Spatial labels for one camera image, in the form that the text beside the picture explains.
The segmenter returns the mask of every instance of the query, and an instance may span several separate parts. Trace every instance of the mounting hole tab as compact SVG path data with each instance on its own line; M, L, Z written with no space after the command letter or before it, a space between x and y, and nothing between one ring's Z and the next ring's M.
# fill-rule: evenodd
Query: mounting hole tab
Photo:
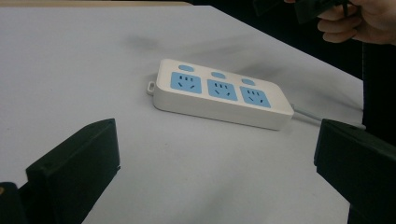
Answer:
M154 90L155 90L155 82L154 81L150 81L148 83L148 88L146 89L146 93L148 95L154 95Z

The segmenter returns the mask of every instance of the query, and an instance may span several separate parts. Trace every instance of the white table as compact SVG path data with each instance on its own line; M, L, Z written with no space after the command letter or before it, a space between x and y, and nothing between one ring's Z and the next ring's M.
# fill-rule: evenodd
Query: white table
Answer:
M213 7L0 7L0 181L115 118L121 169L84 223L346 224L313 163L319 123L276 132L157 110L171 58L275 82L290 102L360 122L362 83Z

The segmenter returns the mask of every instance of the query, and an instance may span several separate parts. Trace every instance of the power strip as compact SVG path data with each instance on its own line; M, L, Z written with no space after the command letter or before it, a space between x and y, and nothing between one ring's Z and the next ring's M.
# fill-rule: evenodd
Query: power strip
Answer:
M274 83L170 59L148 84L158 109L280 130L294 114Z

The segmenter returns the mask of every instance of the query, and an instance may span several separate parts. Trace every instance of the power cord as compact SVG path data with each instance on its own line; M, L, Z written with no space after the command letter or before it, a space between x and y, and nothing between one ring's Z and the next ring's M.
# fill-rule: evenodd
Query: power cord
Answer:
M309 112L309 111L307 111L305 109L302 109L299 106L296 106L294 104L290 104L290 105L293 108L294 112L296 112L296 113L299 113L301 115L304 115L306 117L309 117L311 119L314 119L314 120L317 120L317 121L320 121L320 122L322 122L322 120L323 120L323 118L321 116L318 116L318 115L316 115L314 113L311 113L311 112ZM356 123L356 122L352 122L352 123L351 122L345 122L345 123L349 124L349 125L352 125L352 126L355 126L355 127L359 128L359 129L366 130L366 126L364 126L363 124Z

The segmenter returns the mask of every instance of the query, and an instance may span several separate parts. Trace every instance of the black object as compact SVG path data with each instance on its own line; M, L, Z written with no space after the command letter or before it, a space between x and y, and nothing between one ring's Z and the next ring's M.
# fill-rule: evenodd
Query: black object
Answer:
M82 223L119 169L115 120L90 124L30 165L18 193L0 184L0 223Z
M297 19L300 24L312 21L327 9L343 5L344 16L347 16L348 0L299 0L294 4Z
M345 123L322 121L317 172L350 203L349 223L396 223L396 147Z
M258 16L261 16L280 3L282 3L281 0L253 0L254 10Z

